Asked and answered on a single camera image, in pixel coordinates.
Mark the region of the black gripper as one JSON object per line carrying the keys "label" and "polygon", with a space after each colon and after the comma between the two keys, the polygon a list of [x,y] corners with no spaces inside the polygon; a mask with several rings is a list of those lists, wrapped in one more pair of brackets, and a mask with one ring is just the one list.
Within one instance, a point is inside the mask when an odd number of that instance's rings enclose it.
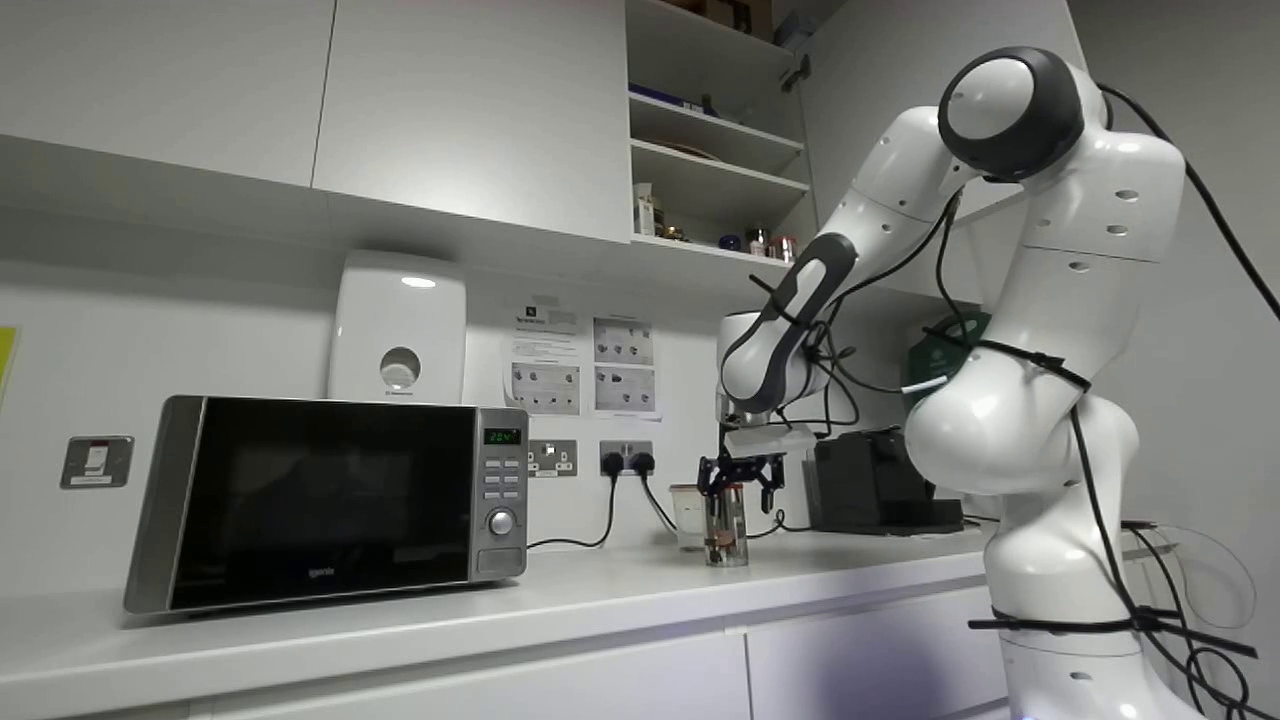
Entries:
{"label": "black gripper", "polygon": [[719,485],[733,482],[761,482],[761,512],[778,512],[778,491],[789,482],[789,455],[804,447],[801,430],[765,424],[765,430],[729,430],[719,438],[719,451],[701,459],[695,485],[705,521],[717,524],[719,518]]}

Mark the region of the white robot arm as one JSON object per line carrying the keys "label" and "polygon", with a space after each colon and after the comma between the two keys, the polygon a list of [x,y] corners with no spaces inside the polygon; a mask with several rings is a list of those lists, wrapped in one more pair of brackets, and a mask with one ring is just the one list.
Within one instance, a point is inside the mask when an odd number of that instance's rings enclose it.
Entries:
{"label": "white robot arm", "polygon": [[1018,720],[1199,720],[1140,649],[1120,587],[1120,495],[1137,420],[1095,393],[1164,262],[1183,155],[1107,126],[1105,93],[1047,49],[969,61],[934,108],[902,114],[719,359],[746,413],[816,388],[816,315],[957,210],[969,180],[1018,186],[1028,225],[959,372],[913,406],[903,447],[948,491],[994,495],[994,623]]}

